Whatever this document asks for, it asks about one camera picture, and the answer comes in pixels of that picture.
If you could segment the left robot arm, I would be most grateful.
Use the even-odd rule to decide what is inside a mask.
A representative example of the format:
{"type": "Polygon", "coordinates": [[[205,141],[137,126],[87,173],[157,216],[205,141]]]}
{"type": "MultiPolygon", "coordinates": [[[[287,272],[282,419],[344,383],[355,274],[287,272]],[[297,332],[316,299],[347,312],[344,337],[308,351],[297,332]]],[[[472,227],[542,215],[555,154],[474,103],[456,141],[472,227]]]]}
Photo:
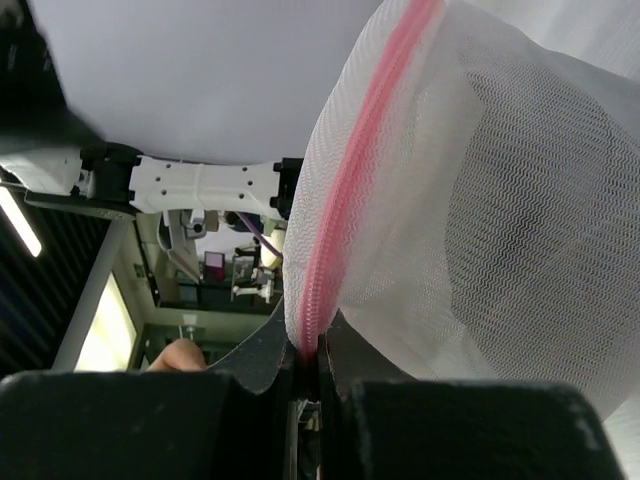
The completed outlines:
{"type": "Polygon", "coordinates": [[[232,211],[288,220],[302,161],[253,165],[156,158],[108,142],[67,105],[26,1],[1,4],[1,170],[26,203],[132,219],[139,213],[232,211]]]}

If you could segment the bare human hand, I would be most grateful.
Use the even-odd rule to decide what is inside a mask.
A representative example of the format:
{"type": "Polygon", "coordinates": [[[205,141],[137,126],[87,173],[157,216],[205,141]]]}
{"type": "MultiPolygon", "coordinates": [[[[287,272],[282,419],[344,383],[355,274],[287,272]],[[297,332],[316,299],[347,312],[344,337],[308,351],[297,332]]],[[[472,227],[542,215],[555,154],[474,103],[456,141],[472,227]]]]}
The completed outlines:
{"type": "Polygon", "coordinates": [[[148,371],[202,371],[207,368],[202,350],[195,342],[181,338],[167,345],[148,371]]]}

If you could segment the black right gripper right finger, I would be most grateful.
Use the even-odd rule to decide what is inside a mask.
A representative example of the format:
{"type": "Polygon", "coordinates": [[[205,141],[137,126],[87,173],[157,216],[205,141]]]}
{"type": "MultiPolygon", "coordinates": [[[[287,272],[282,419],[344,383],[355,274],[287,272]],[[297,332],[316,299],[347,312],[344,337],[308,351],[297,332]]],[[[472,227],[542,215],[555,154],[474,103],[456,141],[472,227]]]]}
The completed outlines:
{"type": "Polygon", "coordinates": [[[619,479],[591,405],[546,382],[418,380],[342,316],[320,338],[325,479],[619,479]]]}

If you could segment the white pink-trimmed laundry bag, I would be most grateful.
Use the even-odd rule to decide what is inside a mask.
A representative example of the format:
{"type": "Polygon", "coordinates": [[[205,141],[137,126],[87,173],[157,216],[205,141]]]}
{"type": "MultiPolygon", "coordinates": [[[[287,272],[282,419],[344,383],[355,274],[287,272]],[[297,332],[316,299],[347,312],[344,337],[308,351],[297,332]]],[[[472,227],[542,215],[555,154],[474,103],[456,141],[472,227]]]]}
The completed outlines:
{"type": "Polygon", "coordinates": [[[639,5],[386,1],[311,135],[285,325],[425,379],[639,389],[639,5]]]}

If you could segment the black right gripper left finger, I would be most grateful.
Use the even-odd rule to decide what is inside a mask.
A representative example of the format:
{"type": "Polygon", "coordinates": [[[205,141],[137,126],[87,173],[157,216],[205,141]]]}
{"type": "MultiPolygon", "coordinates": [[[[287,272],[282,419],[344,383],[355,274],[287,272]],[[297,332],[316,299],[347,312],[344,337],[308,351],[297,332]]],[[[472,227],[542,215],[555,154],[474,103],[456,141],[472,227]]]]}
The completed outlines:
{"type": "Polygon", "coordinates": [[[284,310],[201,372],[23,373],[1,384],[5,479],[293,479],[284,310]]]}

